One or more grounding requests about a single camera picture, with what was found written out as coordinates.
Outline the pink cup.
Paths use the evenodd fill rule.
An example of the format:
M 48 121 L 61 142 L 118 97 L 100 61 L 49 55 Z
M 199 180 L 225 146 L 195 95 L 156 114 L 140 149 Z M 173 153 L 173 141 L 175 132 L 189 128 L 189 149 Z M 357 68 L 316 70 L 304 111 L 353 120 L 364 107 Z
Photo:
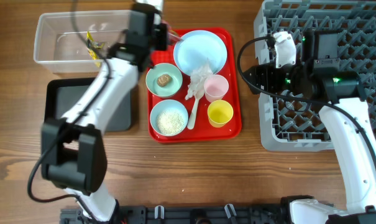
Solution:
M 229 83 L 222 75 L 210 75 L 204 82 L 204 95 L 211 103 L 221 100 L 229 90 Z

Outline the blue bowl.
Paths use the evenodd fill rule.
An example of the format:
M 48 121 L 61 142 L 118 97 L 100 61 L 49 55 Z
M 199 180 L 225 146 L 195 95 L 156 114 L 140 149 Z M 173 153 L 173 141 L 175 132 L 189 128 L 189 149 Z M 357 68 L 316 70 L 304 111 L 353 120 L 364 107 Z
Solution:
M 178 110 L 178 111 L 180 111 L 183 114 L 183 117 L 184 117 L 184 120 L 185 120 L 185 128 L 186 128 L 187 122 L 188 122 L 188 112 L 187 112 L 185 106 L 182 103 L 180 103 L 179 101 L 176 101 L 176 100 L 163 100 L 163 101 L 157 103 L 152 108 L 152 110 L 150 112 L 150 116 L 149 116 L 150 125 L 151 125 L 152 129 L 155 131 L 156 134 L 158 134 L 160 136 L 165 136 L 165 135 L 160 133 L 160 131 L 157 127 L 157 116 L 164 110 Z

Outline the white tissue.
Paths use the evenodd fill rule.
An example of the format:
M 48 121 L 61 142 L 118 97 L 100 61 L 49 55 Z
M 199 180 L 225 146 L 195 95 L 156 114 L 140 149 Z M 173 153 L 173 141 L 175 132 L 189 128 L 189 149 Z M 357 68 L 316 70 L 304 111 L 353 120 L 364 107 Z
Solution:
M 210 64 L 207 61 L 204 65 L 192 71 L 190 75 L 190 84 L 188 85 L 185 100 L 189 100 L 197 94 L 200 90 L 204 89 L 206 79 L 213 75 Z

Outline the green bowl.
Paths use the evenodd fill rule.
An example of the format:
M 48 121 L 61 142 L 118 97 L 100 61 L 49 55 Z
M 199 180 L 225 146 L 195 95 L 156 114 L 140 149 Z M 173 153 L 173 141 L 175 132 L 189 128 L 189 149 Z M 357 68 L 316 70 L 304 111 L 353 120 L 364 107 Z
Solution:
M 158 79 L 168 75 L 169 81 L 165 86 L 158 84 Z M 145 83 L 149 92 L 161 98 L 170 98 L 175 95 L 182 86 L 183 77 L 181 71 L 170 63 L 160 63 L 151 68 L 146 75 Z

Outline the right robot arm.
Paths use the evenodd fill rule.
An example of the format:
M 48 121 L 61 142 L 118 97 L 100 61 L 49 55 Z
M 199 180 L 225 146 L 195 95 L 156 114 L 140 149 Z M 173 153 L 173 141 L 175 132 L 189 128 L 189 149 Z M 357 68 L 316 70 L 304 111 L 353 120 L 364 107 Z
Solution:
M 252 89 L 281 98 L 289 88 L 302 102 L 320 106 L 319 118 L 331 138 L 346 191 L 346 210 L 309 196 L 282 198 L 285 223 L 376 223 L 376 140 L 370 125 L 364 87 L 356 72 L 334 65 L 305 63 L 290 72 L 258 65 L 240 72 Z

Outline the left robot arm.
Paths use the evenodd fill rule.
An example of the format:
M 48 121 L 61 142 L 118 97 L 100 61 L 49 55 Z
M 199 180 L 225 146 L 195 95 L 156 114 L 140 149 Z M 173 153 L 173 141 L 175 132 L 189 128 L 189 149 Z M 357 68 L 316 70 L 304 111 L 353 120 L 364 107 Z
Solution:
M 123 98 L 136 86 L 142 72 L 152 66 L 153 51 L 170 45 L 169 26 L 133 25 L 124 30 L 125 41 L 116 42 L 103 55 L 103 64 L 78 102 L 60 119 L 46 119 L 41 133 L 41 156 L 29 177 L 32 200 L 35 173 L 74 198 L 90 223 L 119 221 L 119 203 L 103 182 L 108 161 L 103 134 Z

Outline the yellow snack wrapper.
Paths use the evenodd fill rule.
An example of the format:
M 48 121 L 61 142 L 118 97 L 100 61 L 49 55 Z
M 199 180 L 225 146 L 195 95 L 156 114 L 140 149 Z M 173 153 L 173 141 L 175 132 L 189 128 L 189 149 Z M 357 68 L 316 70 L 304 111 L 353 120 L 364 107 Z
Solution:
M 99 60 L 100 57 L 99 55 L 96 53 L 99 52 L 100 50 L 103 49 L 104 47 L 104 42 L 98 42 L 98 41 L 95 41 L 91 35 L 90 32 L 87 32 L 86 33 L 86 41 L 87 41 L 87 49 L 88 49 L 88 53 L 90 55 L 90 57 L 93 59 L 93 60 Z

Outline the white rice grains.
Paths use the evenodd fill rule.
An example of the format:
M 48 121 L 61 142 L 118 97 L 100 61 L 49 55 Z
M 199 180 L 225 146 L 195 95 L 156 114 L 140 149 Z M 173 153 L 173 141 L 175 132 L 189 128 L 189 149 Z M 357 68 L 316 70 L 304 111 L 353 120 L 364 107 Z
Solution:
M 183 114 L 178 110 L 164 110 L 157 116 L 157 127 L 165 136 L 177 135 L 185 128 Z

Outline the brown food ball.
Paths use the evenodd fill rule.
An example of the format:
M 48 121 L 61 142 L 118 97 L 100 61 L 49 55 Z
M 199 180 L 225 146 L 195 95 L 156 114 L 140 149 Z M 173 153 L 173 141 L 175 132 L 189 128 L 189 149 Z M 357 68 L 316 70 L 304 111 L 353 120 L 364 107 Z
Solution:
M 167 86 L 172 80 L 172 77 L 169 74 L 163 74 L 157 78 L 157 85 L 160 87 Z

